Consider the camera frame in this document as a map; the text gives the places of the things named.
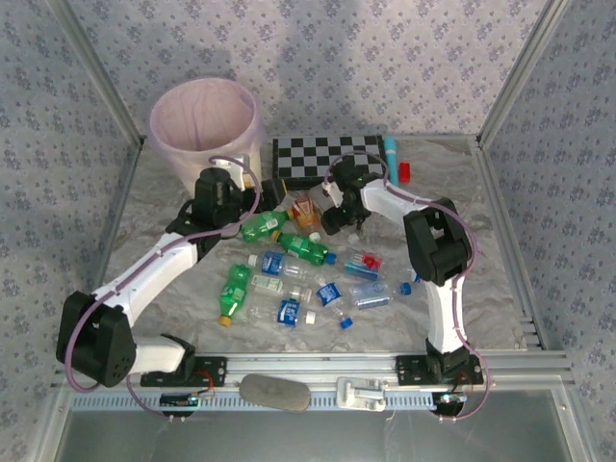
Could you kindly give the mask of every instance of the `red wire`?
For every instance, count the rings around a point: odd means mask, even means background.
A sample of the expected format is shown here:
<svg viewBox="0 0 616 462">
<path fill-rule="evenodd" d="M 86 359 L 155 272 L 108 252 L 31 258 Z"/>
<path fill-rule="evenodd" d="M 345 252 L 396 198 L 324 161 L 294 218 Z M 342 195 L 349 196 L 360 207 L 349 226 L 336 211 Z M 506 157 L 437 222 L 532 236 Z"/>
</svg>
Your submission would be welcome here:
<svg viewBox="0 0 616 462">
<path fill-rule="evenodd" d="M 206 392 L 209 392 L 210 390 L 212 390 L 212 398 L 216 396 L 216 389 L 214 388 L 214 379 L 212 378 L 212 375 L 207 372 L 207 371 L 196 371 L 193 375 L 204 375 L 207 377 L 208 379 L 208 389 L 206 390 Z"/>
</svg>

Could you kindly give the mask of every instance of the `glass panel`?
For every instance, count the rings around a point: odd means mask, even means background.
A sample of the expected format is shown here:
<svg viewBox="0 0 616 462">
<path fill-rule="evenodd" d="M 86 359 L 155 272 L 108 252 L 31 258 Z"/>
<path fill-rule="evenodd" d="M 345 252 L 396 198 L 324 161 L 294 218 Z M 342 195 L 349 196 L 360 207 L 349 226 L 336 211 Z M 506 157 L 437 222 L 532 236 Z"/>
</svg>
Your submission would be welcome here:
<svg viewBox="0 0 616 462">
<path fill-rule="evenodd" d="M 212 412 L 168 424 L 145 413 L 72 412 L 58 462 L 569 461 L 550 392 L 494 393 L 473 418 L 425 412 Z"/>
</svg>

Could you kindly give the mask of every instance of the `blue marker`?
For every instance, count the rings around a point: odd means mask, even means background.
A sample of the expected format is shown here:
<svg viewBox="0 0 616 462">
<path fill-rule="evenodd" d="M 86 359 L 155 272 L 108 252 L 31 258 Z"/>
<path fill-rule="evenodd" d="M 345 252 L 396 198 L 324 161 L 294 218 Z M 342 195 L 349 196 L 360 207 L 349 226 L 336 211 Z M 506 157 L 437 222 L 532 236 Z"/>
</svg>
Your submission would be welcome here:
<svg viewBox="0 0 616 462">
<path fill-rule="evenodd" d="M 389 181 L 394 186 L 399 186 L 398 181 L 398 162 L 396 160 L 396 141 L 392 137 L 383 139 L 385 146 L 385 157 L 387 157 L 387 167 L 389 167 Z"/>
</svg>

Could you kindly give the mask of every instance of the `red object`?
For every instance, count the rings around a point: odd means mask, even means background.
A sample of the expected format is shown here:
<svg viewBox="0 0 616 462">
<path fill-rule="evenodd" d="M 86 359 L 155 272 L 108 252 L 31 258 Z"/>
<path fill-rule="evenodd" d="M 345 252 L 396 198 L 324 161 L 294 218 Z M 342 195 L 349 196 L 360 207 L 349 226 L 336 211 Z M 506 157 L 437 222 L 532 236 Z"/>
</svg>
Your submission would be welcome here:
<svg viewBox="0 0 616 462">
<path fill-rule="evenodd" d="M 371 255 L 364 255 L 362 263 L 366 265 L 366 268 L 368 268 L 369 270 L 378 270 L 379 268 L 381 268 L 381 261 L 378 258 L 372 257 Z"/>
<path fill-rule="evenodd" d="M 398 177 L 400 183 L 409 183 L 411 181 L 411 165 L 408 162 L 400 162 Z"/>
</svg>

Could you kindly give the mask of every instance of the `patterned wallpaper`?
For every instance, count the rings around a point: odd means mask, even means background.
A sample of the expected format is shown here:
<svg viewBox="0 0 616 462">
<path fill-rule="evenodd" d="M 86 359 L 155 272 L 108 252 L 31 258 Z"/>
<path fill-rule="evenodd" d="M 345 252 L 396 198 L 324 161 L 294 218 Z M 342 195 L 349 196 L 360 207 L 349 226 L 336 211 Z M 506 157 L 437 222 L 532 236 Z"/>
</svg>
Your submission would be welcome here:
<svg viewBox="0 0 616 462">
<path fill-rule="evenodd" d="M 552 347 L 616 460 L 616 5 L 575 0 L 490 153 Z"/>
<path fill-rule="evenodd" d="M 128 144 L 42 0 L 0 2 L 0 460 L 27 456 L 66 295 L 91 288 Z"/>
<path fill-rule="evenodd" d="M 546 0 L 72 2 L 144 132 L 166 90 L 237 79 L 271 133 L 477 133 Z"/>
</svg>

